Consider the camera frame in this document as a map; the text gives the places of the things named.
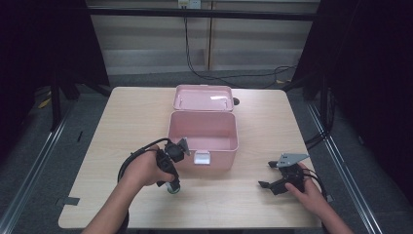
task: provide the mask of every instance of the box lid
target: box lid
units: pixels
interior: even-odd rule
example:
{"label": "box lid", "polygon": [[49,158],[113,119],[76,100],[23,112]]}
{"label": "box lid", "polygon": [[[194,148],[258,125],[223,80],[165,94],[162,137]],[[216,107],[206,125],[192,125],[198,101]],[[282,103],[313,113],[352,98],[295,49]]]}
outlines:
{"label": "box lid", "polygon": [[232,111],[234,100],[227,86],[179,85],[173,107],[176,110]]}

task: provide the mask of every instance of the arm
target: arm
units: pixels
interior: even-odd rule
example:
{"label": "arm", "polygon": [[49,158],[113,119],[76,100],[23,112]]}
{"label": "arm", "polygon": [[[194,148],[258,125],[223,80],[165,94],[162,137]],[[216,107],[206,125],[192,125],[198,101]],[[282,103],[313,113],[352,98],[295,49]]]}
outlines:
{"label": "arm", "polygon": [[331,234],[350,234],[353,231],[344,222],[344,220],[332,209],[332,207],[322,197],[319,189],[313,181],[306,177],[304,180],[305,192],[302,193],[291,183],[287,183],[285,188],[303,204],[309,212],[317,215],[325,228]]}
{"label": "arm", "polygon": [[157,181],[173,181],[173,175],[162,172],[156,164],[156,152],[148,151],[127,167],[115,189],[97,215],[82,233],[116,233],[136,194],[143,186]]}

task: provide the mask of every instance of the forearm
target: forearm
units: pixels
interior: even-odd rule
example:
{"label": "forearm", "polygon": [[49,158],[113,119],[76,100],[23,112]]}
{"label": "forearm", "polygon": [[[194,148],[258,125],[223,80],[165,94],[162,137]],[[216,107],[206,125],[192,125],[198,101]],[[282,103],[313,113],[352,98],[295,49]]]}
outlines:
{"label": "forearm", "polygon": [[344,220],[327,205],[324,211],[318,214],[319,219],[331,234],[351,234],[353,231]]}
{"label": "forearm", "polygon": [[142,186],[131,186],[127,180],[121,180],[83,233],[116,233]]}

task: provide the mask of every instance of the right hand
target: right hand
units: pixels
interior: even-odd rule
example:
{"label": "right hand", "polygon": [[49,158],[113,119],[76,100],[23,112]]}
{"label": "right hand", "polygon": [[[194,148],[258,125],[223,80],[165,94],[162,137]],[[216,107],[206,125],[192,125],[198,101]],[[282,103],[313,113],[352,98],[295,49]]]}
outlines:
{"label": "right hand", "polygon": [[[307,169],[304,164],[299,163],[299,165],[302,169]],[[319,189],[310,177],[304,178],[304,193],[298,190],[291,183],[286,183],[285,188],[298,199],[305,209],[315,215],[322,214],[323,211],[329,207],[328,203],[325,201],[324,197],[321,195]]]}

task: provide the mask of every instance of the human hand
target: human hand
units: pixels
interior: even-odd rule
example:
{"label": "human hand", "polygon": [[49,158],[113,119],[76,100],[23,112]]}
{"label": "human hand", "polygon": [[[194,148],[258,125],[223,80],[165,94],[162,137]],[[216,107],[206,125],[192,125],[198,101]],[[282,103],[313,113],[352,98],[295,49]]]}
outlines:
{"label": "human hand", "polygon": [[121,180],[131,182],[136,188],[152,185],[157,181],[171,182],[172,174],[163,172],[157,165],[156,152],[158,145],[151,146],[148,151],[136,157],[126,168]]}
{"label": "human hand", "polygon": [[[307,167],[302,164],[298,163],[300,167],[304,170]],[[300,203],[307,209],[309,212],[320,215],[325,210],[329,209],[328,203],[325,201],[324,197],[319,192],[319,189],[313,183],[313,180],[310,177],[304,178],[304,193],[298,190],[293,184],[286,183],[285,188],[300,201]]]}

